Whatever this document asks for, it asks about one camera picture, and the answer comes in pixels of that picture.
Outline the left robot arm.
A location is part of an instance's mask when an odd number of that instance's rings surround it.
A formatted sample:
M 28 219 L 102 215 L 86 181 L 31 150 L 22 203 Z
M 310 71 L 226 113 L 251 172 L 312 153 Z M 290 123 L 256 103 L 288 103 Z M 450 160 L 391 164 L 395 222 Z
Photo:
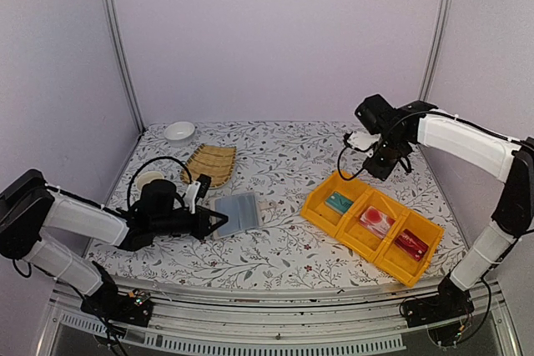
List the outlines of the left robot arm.
M 49 185 L 30 169 L 1 194 L 1 255 L 38 267 L 91 297 L 107 318 L 118 317 L 124 301 L 103 268 L 80 258 L 48 233 L 56 228 L 135 252 L 165 235 L 210 236 L 229 218 L 198 205 L 209 188 L 202 175 L 180 195 L 174 183 L 155 178 L 141 187 L 139 199 L 125 210 L 112 210 Z

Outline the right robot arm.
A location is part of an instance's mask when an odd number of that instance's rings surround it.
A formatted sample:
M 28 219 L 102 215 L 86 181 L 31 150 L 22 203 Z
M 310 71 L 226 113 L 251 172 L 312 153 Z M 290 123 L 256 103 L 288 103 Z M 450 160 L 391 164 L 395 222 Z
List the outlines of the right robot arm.
M 463 293 L 533 231 L 533 140 L 494 133 L 421 100 L 395 108 L 380 94 L 365 98 L 355 116 L 364 128 L 345 134 L 344 143 L 366 155 L 361 168 L 374 178 L 386 180 L 397 165 L 410 172 L 408 156 L 421 145 L 473 164 L 504 184 L 489 225 L 448 273 L 448 288 L 432 299 L 431 312 L 449 319 L 462 308 Z

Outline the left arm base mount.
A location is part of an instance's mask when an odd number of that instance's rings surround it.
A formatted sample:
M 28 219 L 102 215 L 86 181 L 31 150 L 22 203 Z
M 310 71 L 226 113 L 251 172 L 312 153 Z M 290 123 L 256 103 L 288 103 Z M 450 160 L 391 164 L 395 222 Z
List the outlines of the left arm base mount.
M 147 328 L 154 309 L 150 292 L 135 288 L 121 294 L 110 274 L 98 263 L 93 262 L 93 265 L 103 283 L 93 295 L 83 296 L 81 311 L 102 319 Z

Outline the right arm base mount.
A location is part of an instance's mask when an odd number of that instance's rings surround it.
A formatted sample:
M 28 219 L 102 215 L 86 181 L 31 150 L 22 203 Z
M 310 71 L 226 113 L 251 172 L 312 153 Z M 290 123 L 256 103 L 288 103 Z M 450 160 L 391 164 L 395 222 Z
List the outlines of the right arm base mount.
M 486 289 L 487 303 L 481 321 L 475 328 L 472 327 L 475 305 L 470 290 L 458 289 L 449 275 L 439 283 L 437 294 L 425 298 L 413 296 L 404 299 L 399 305 L 399 314 L 409 328 L 459 318 L 455 330 L 446 326 L 427 330 L 430 341 L 438 348 L 456 348 L 476 336 L 488 319 L 492 303 L 491 286 L 485 279 L 485 275 L 482 275 L 480 282 Z

